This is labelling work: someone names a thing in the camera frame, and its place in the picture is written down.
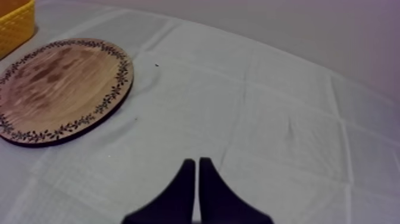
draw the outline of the yellow basket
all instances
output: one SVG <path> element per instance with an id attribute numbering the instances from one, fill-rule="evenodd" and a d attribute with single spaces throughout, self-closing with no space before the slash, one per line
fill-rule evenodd
<path id="1" fill-rule="evenodd" d="M 0 17 L 0 59 L 31 38 L 34 32 L 35 0 Z"/>

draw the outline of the table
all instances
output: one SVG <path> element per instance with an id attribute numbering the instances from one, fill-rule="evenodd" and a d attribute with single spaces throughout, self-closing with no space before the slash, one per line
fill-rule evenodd
<path id="1" fill-rule="evenodd" d="M 0 71 L 48 42 L 100 38 L 134 58 L 135 83 L 112 118 L 73 142 L 25 149 L 0 140 L 0 223 L 120 223 L 184 158 L 202 156 L 278 224 L 399 222 L 399 108 L 379 94 L 177 18 L 39 1 L 36 22 Z"/>

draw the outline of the wooden tray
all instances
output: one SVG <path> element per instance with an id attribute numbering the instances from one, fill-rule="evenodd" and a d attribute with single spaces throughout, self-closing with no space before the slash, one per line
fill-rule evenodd
<path id="1" fill-rule="evenodd" d="M 0 76 L 0 136 L 33 147 L 65 142 L 104 121 L 132 83 L 132 61 L 114 44 L 66 39 L 42 46 Z"/>

